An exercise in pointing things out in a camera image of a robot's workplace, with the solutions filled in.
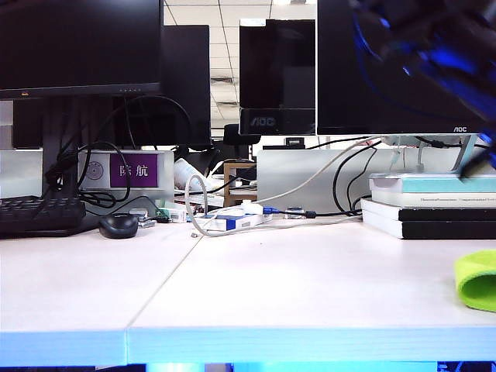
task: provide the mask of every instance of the book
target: book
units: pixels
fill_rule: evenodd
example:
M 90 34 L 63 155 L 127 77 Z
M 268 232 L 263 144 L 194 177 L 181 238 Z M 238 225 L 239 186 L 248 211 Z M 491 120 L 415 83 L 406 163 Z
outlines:
M 371 174 L 371 191 L 389 192 L 493 192 L 496 191 L 496 174 L 478 174 L 460 180 L 458 174 Z
M 399 239 L 496 239 L 496 221 L 398 221 L 363 211 L 363 223 Z
M 362 199 L 362 209 L 397 221 L 496 221 L 496 208 L 406 208 Z
M 372 200 L 399 207 L 496 208 L 496 192 L 372 191 Z

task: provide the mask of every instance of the green object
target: green object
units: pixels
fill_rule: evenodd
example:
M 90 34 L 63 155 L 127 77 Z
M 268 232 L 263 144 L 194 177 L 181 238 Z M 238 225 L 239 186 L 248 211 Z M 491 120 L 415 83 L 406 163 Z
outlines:
M 159 213 L 157 213 L 157 214 L 164 215 L 167 218 L 171 217 L 171 214 L 169 213 L 169 210 L 167 208 L 158 208 L 158 212 Z
M 455 263 L 456 291 L 471 308 L 496 312 L 496 250 L 482 250 Z

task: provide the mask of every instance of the black keyboard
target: black keyboard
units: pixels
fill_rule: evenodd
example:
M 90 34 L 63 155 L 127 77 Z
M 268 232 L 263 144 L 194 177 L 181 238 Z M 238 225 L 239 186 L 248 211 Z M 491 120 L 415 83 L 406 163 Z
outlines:
M 78 198 L 21 197 L 0 202 L 0 234 L 71 229 L 86 215 Z

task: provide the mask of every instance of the computer monitor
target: computer monitor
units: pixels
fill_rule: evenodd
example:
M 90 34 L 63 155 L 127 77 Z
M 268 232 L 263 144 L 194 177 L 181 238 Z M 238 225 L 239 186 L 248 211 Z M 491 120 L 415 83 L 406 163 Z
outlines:
M 162 0 L 0 5 L 0 99 L 160 91 Z
M 315 134 L 315 21 L 239 28 L 240 133 Z
M 320 1 L 317 7 L 318 134 L 480 131 L 479 117 L 413 69 L 407 74 L 403 60 L 380 64 L 360 52 L 349 0 Z M 372 50 L 387 36 L 384 27 L 360 27 Z
M 208 26 L 165 26 L 162 41 L 160 94 L 179 103 L 191 118 L 174 105 L 147 99 L 129 105 L 129 124 L 136 145 L 187 145 L 199 150 L 211 146 L 210 51 Z M 115 99 L 115 107 L 124 103 Z M 126 112 L 115 118 L 115 142 L 129 146 Z

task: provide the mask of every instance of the white desk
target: white desk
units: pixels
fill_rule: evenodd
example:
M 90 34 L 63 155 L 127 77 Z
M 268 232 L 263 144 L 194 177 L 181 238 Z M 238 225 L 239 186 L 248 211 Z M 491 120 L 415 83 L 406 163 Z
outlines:
M 126 364 L 126 330 L 198 243 L 190 231 L 0 240 L 0 367 Z
M 496 314 L 453 263 L 494 241 L 401 241 L 359 223 L 204 238 L 128 332 L 130 363 L 493 360 Z
M 454 260 L 494 241 L 190 231 L 1 241 L 0 366 L 496 359 L 496 314 L 453 282 Z

